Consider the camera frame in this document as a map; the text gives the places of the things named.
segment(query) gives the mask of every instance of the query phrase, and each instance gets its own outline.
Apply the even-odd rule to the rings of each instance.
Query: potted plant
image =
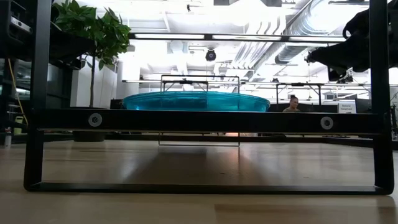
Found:
[[[103,17],[97,17],[96,8],[80,6],[75,0],[53,4],[59,11],[54,23],[64,32],[85,37],[95,42],[95,48],[87,51],[82,63],[91,68],[90,108],[94,103],[94,77],[96,62],[102,70],[105,65],[116,62],[118,54],[127,52],[130,28],[123,25],[122,19],[112,9],[105,9]],[[103,141],[104,133],[74,131],[76,141]]]

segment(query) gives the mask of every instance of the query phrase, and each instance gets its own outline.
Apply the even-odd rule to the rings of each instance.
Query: white sign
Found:
[[[356,113],[355,103],[338,103],[338,113]]]

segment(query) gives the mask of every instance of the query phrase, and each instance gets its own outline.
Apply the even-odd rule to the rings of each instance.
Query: person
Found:
[[[284,109],[284,113],[288,112],[288,113],[294,113],[294,112],[300,112],[299,109],[297,109],[297,106],[299,105],[299,99],[295,96],[292,96],[290,98],[290,106],[286,109]]]

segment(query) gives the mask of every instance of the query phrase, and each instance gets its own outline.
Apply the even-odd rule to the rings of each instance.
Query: cable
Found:
[[[29,125],[29,123],[27,122],[25,113],[24,113],[24,109],[22,108],[22,103],[21,103],[21,101],[20,101],[20,99],[19,99],[19,94],[18,94],[18,92],[17,92],[17,84],[16,84],[16,81],[15,81],[14,72],[13,72],[13,70],[12,70],[12,66],[11,66],[11,61],[10,61],[10,59],[8,59],[8,66],[9,66],[9,68],[10,68],[10,73],[11,73],[11,77],[12,77],[12,85],[14,86],[15,92],[17,93],[16,95],[17,95],[17,100],[18,100],[18,103],[19,103],[19,108],[21,109],[22,115],[23,115],[23,117],[24,117],[24,119],[25,119],[25,121],[26,121],[26,125]]]

